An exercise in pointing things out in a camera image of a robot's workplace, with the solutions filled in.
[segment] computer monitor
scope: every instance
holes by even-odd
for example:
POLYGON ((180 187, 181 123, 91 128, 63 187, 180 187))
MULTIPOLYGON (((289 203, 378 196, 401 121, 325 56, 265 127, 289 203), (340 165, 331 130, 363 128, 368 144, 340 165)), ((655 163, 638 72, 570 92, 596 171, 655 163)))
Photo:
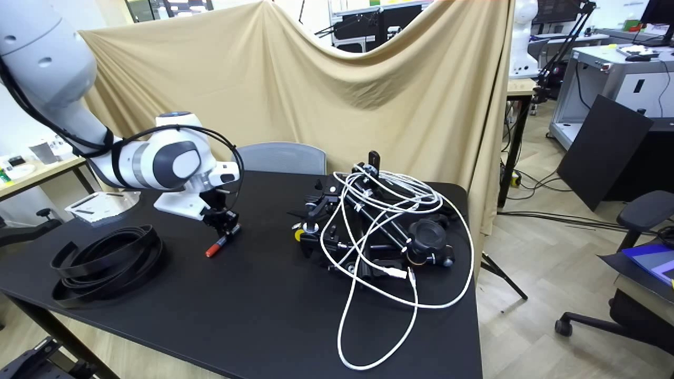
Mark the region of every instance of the computer monitor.
POLYGON ((419 12, 421 5, 370 7, 358 12, 342 14, 332 25, 337 41, 365 39, 366 43, 336 45, 342 50, 366 52, 402 31, 419 12))
POLYGON ((673 45, 674 33, 674 0, 649 0, 640 23, 664 23, 670 25, 665 36, 662 39, 664 46, 673 45))
POLYGON ((540 12, 531 23, 570 23, 578 19, 582 0, 540 0, 540 12))

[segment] table surface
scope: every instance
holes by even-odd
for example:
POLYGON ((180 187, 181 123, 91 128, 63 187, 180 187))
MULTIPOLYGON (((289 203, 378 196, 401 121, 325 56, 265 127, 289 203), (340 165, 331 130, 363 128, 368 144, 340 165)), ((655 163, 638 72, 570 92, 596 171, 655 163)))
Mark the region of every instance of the table surface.
POLYGON ((72 171, 72 169, 75 169, 75 166, 81 166, 85 163, 86 163, 85 158, 75 158, 74 156, 74 158, 63 160, 63 163, 35 165, 35 171, 31 171, 29 174, 12 179, 10 184, 2 184, 0 185, 0 200, 12 196, 16 191, 24 191, 24 189, 48 179, 48 176, 55 176, 55 174, 61 174, 65 171, 72 171))
MULTIPOLYGON (((291 226, 313 187, 305 174, 247 174, 236 211, 243 234, 216 260, 204 260, 216 231, 152 209, 159 193, 108 226, 70 222, 0 264, 0 291, 65 313, 142 345, 234 378, 356 378, 337 358, 337 322, 347 280, 305 260, 291 226), (86 245, 122 226, 154 226, 168 266, 115 304, 59 310, 51 262, 70 241, 86 245)), ((439 185, 465 213, 465 191, 439 185)), ((469 253, 456 231, 456 266, 417 274, 421 301, 460 293, 469 253)), ((358 291, 345 324, 345 354, 370 363, 387 352, 410 318, 370 291, 358 291)), ((408 342, 366 378, 483 378, 475 284, 451 310, 419 312, 408 342)))

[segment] table leg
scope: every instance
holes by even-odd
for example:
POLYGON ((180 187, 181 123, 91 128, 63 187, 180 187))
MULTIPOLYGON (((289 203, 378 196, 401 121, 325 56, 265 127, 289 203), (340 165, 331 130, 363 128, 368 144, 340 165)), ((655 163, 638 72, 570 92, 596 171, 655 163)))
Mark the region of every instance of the table leg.
POLYGON ((486 272, 499 275, 501 280, 506 280, 522 298, 522 301, 529 301, 529 295, 489 255, 483 253, 483 264, 481 266, 483 266, 483 270, 486 270, 486 272))
POLYGON ((74 169, 78 182, 83 184, 83 187, 86 189, 86 193, 93 193, 91 184, 86 182, 86 176, 83 174, 81 166, 74 169))
POLYGON ((98 378, 101 379, 118 379, 104 361, 100 361, 72 331, 67 331, 59 318, 55 318, 48 310, 25 304, 16 298, 9 298, 24 313, 28 313, 34 322, 39 322, 51 338, 55 338, 70 354, 78 361, 86 363, 98 378))
POLYGON ((501 176, 501 189, 499 189, 499 209, 503 209, 506 200, 507 200, 507 189, 510 189, 510 182, 511 182, 511 171, 517 166, 518 160, 518 151, 522 145, 522 135, 525 135, 525 124, 527 124, 527 115, 529 115, 529 107, 531 107, 531 94, 527 96, 507 96, 510 101, 518 101, 521 104, 521 111, 518 111, 518 121, 514 123, 514 130, 511 130, 511 144, 510 144, 510 151, 506 158, 506 169, 503 169, 503 176, 501 176))

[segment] red-handled tool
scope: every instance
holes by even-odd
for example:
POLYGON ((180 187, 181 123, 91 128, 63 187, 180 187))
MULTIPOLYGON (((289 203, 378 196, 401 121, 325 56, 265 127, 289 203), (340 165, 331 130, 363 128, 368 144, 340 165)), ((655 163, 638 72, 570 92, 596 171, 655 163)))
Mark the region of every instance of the red-handled tool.
POLYGON ((207 258, 216 258, 220 253, 220 249, 223 249, 227 245, 227 235, 222 235, 216 241, 216 245, 208 246, 207 258))

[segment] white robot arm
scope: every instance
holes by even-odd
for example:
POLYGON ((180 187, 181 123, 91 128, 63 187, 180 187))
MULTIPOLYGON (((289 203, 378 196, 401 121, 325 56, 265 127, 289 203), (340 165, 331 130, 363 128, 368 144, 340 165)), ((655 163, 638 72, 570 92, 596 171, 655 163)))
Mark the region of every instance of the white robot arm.
POLYGON ((156 209, 204 222, 220 209, 204 203, 203 193, 240 179, 239 165, 213 158, 204 142, 213 130, 200 128, 193 113, 160 115, 148 142, 113 138, 83 106, 98 76, 93 52, 40 0, 2 3, 0 73, 15 101, 61 135, 78 156, 89 158, 104 184, 167 191, 156 209))

